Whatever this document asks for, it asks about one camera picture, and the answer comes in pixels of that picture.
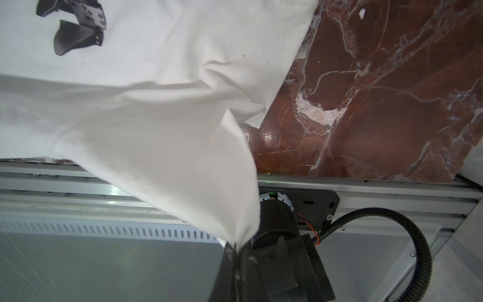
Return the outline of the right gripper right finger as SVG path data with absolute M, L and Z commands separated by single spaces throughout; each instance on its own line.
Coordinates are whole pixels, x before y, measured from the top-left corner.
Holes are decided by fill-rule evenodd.
M 239 254 L 238 300 L 242 302 L 268 301 L 259 274 L 258 259 L 250 243 L 244 245 Z

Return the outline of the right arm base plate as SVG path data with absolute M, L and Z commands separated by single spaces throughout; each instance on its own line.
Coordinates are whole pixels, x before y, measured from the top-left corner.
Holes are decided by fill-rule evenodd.
M 259 187 L 259 193 L 270 193 L 273 197 L 277 197 L 278 193 L 286 196 L 294 211 L 308 219 L 317 230 L 323 230 L 332 223 L 340 202 L 337 193 L 330 190 Z

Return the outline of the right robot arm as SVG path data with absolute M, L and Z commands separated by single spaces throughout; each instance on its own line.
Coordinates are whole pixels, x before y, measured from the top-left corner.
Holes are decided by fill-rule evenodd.
M 261 203 L 260 227 L 243 247 L 226 244 L 209 301 L 334 301 L 311 236 L 283 201 Z

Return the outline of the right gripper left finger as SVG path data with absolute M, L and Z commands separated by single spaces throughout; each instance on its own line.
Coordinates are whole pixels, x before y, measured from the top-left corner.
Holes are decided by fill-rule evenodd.
M 220 267 L 213 284 L 209 302 L 238 301 L 237 274 L 239 273 L 239 255 L 230 244 L 226 244 Z

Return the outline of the white garment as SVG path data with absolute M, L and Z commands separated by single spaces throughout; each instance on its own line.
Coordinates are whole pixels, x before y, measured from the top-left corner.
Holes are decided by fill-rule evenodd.
M 317 1 L 103 1 L 102 46 L 58 56 L 59 15 L 1 2 L 1 157 L 75 162 L 221 242 L 260 224 L 259 127 Z

